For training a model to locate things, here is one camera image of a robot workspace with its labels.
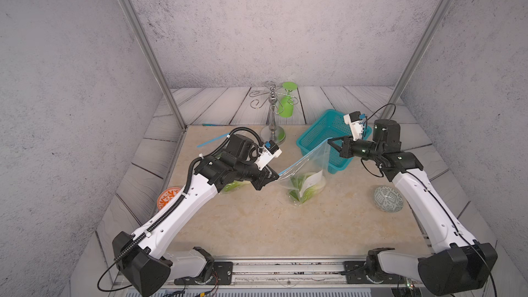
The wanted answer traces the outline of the chinese cabbage dark green leafy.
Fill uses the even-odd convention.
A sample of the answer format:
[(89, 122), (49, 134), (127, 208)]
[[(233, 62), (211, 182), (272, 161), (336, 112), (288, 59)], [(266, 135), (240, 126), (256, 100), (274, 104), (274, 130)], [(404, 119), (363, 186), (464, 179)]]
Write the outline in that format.
[(221, 194), (227, 194), (239, 190), (240, 188), (250, 185), (249, 181), (233, 181), (230, 184), (226, 184), (221, 190)]

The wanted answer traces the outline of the clear zipper bag blue seal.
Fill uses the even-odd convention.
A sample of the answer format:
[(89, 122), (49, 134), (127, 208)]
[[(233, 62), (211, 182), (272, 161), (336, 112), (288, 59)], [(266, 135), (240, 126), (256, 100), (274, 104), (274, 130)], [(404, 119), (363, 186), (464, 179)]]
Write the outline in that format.
[(202, 148), (202, 147), (205, 147), (209, 144), (212, 144), (212, 143), (215, 143), (215, 142), (222, 142), (222, 141), (225, 141), (227, 140), (228, 138), (230, 137), (230, 134), (229, 133), (225, 133), (224, 135), (221, 135), (221, 136), (218, 136), (218, 137), (215, 137), (207, 142), (204, 142), (202, 144), (199, 144), (197, 145), (197, 148)]

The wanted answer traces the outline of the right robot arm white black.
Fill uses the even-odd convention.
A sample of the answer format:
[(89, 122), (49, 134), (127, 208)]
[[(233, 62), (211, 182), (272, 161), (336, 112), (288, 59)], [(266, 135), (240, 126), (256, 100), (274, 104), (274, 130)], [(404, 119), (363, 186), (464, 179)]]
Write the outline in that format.
[(479, 290), (492, 278), (498, 254), (490, 243), (480, 243), (456, 218), (410, 152), (402, 151), (400, 125), (376, 120), (373, 139), (363, 139), (367, 118), (359, 112), (344, 116), (351, 133), (329, 139), (341, 158), (375, 162), (410, 205), (428, 235), (433, 254), (428, 257), (396, 252), (391, 247), (370, 250), (363, 271), (373, 283), (390, 274), (419, 281), (434, 295)]

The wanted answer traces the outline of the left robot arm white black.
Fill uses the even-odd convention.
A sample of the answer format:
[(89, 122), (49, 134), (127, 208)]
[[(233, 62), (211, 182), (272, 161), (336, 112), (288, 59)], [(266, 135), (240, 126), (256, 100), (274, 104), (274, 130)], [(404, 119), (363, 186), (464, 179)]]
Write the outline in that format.
[(250, 182), (260, 191), (278, 180), (269, 163), (282, 151), (247, 127), (233, 129), (211, 153), (189, 165), (183, 189), (150, 220), (131, 234), (113, 240), (116, 267), (141, 296), (154, 295), (168, 280), (194, 279), (207, 283), (214, 257), (201, 247), (169, 254), (168, 247), (198, 210), (228, 184)]

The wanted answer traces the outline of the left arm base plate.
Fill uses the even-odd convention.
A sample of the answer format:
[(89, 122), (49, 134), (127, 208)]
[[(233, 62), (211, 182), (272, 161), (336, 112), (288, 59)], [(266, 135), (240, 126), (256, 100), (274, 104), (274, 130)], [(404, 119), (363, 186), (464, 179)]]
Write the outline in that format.
[(230, 261), (214, 261), (207, 265), (199, 276), (175, 279), (175, 285), (186, 286), (215, 286), (230, 285), (232, 283), (234, 263)]

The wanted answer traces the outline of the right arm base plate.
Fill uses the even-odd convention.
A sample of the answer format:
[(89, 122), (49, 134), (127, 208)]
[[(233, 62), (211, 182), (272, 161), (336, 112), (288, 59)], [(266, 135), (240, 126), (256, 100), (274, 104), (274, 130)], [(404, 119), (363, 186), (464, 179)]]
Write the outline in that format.
[(405, 279), (395, 274), (368, 274), (365, 261), (345, 261), (344, 269), (338, 273), (345, 276), (347, 284), (403, 285)]

